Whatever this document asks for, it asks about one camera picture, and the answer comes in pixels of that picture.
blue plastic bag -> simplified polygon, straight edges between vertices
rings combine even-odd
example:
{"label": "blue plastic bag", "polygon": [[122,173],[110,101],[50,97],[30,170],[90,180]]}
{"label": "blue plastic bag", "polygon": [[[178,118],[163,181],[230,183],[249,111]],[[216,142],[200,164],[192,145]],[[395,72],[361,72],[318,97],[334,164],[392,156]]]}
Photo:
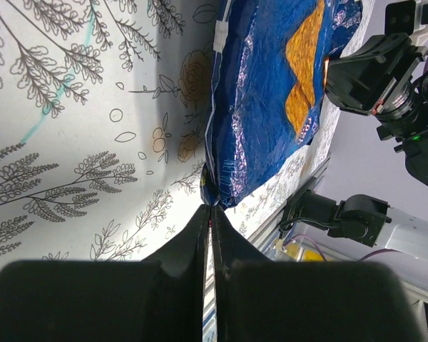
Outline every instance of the blue plastic bag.
{"label": "blue plastic bag", "polygon": [[[337,0],[224,1],[216,28],[213,109],[205,134],[201,180],[205,203],[234,207],[317,132],[324,95],[323,63],[339,46],[332,46],[337,6]],[[301,34],[304,22],[316,12],[320,30],[315,32],[311,61],[313,101],[308,101],[304,122],[295,130],[286,101],[302,81],[287,59],[287,43],[297,32]]]}

gray wall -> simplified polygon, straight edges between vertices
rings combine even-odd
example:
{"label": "gray wall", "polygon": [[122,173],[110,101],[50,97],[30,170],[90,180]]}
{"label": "gray wall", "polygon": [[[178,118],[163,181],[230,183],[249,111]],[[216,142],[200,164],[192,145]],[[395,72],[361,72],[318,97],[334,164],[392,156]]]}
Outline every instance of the gray wall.
{"label": "gray wall", "polygon": [[[396,1],[376,1],[365,40],[384,33],[385,7],[391,2]],[[423,63],[414,77],[420,76],[422,69]],[[359,193],[370,195],[428,221],[428,188],[407,173],[404,153],[393,150],[397,145],[394,140],[379,140],[378,125],[373,117],[341,113],[331,145],[330,166],[319,193],[338,201]]]}

teal marker stroke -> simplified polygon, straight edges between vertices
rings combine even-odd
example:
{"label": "teal marker stroke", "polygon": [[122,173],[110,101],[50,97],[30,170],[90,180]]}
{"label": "teal marker stroke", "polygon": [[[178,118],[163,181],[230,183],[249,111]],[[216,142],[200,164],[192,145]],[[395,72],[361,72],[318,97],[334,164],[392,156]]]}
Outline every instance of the teal marker stroke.
{"label": "teal marker stroke", "polygon": [[[87,30],[87,36],[86,40],[84,41],[84,45],[88,46],[91,42],[91,32],[93,30],[93,23],[95,18],[91,16],[91,20],[89,21],[88,30]],[[56,99],[59,100],[60,97],[63,95],[63,87],[60,87],[60,89],[56,93]],[[43,109],[40,114],[40,120],[32,127],[30,130],[25,134],[25,136],[21,139],[21,144],[25,144],[28,139],[32,137],[36,133],[36,131],[43,125],[45,119],[48,117],[49,110]]]}

floral tablecloth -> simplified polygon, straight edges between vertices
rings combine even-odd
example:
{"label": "floral tablecloth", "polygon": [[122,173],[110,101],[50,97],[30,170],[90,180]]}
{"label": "floral tablecloth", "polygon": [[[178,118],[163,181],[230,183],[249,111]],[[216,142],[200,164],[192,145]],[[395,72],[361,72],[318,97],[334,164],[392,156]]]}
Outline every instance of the floral tablecloth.
{"label": "floral tablecloth", "polygon": [[[139,260],[184,228],[201,204],[218,2],[0,0],[0,269]],[[325,159],[339,111],[322,111],[312,145],[227,211],[241,234]]]}

crinkled plastic wrapper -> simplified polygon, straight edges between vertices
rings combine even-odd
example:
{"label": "crinkled plastic wrapper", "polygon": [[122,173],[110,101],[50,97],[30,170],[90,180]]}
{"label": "crinkled plastic wrapper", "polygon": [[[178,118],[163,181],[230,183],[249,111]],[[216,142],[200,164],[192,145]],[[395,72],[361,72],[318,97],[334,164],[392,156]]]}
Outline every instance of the crinkled plastic wrapper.
{"label": "crinkled plastic wrapper", "polygon": [[338,5],[338,0],[224,1],[205,135],[205,203],[234,207],[318,131],[323,64],[333,49]]}

